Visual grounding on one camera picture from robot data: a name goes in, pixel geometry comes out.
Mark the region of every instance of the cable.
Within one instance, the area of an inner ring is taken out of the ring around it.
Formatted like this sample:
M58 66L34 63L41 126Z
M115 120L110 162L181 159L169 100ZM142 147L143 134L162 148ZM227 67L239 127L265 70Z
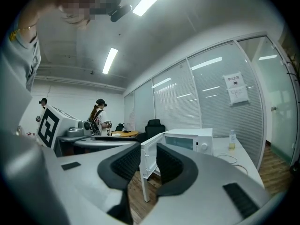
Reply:
M235 166L235 167L242 167L242 168L244 168L245 170L246 170L246 173L247 173L247 175L248 175L248 170L244 167L244 166L242 166L242 165L240 165L240 164L236 164L236 165L233 165L233 166Z
M234 164L234 163L236 163L236 162L238 161L234 156L231 156L231 155L229 155L229 154L227 154L227 153L220 153L220 154L217 155L216 157L218 158L218 157L220 157L220 156L227 156L227 157L234 158L235 161L234 161L233 163L230 163L230 164Z

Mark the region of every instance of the black chair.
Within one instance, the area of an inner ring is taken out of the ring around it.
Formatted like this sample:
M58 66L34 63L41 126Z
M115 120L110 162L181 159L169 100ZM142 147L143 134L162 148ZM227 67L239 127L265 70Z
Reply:
M122 131L123 128L124 128L124 123L119 123L118 126L116 127L115 132L116 132L116 131Z
M165 132L165 126L160 124L159 119L152 119L148 121L145 127L145 132L138 134L135 138L143 143L144 141L156 136L159 133Z

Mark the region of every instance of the plastic bottle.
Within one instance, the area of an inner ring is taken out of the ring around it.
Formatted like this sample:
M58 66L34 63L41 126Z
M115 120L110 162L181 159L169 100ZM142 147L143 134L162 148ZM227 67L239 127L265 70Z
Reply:
M234 132L234 130L231 130L230 134L229 134L229 150L235 150L235 132Z

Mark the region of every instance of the desk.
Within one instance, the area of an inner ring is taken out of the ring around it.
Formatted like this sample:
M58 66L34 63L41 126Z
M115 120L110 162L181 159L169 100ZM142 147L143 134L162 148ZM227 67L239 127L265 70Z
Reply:
M116 132L112 132L112 134L118 134L120 133L120 137L132 137L132 136L136 136L139 134L138 131L132 131L132 132L129 132L129 133L124 133L122 131L116 131Z
M228 155L235 157L237 159L237 162L234 163L234 165L242 165L243 167L245 167L247 169L248 176L264 188L263 181L262 181L255 165L253 164L251 158L249 157L249 155L247 154L247 152L245 151L245 149L243 148L241 143L238 141L238 139L236 139L235 150L231 150L231 151L229 151L229 149L228 149L228 146L229 146L229 138L228 137L213 138L212 141L213 141L215 157L221 153L226 153ZM234 158L227 157L227 156L220 156L219 158L223 159L229 163L235 161ZM242 172L246 173L245 169L243 169L242 167L236 166L236 168L240 169ZM157 175L160 175L160 171L159 171L158 167L156 167L156 169L154 170L154 173ZM148 181L147 181L147 178L143 177L142 173L141 173L141 181L142 181L142 190L143 190L144 200L146 202L148 202L149 201Z

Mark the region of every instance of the woman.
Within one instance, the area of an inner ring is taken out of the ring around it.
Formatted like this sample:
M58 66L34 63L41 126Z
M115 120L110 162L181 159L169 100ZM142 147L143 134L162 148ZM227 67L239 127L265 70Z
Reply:
M48 12L59 9L66 22L84 27L95 14L112 15L121 0L30 0L7 31L0 49L0 78L13 75L31 91L41 62L36 26Z
M106 134L106 128L111 128L112 123L108 120L106 111L104 111L104 107L106 107L107 104L103 99L98 99L94 105L93 111L90 113L89 121L93 124L95 123L98 131L95 131L93 128L93 132L96 135L105 135Z

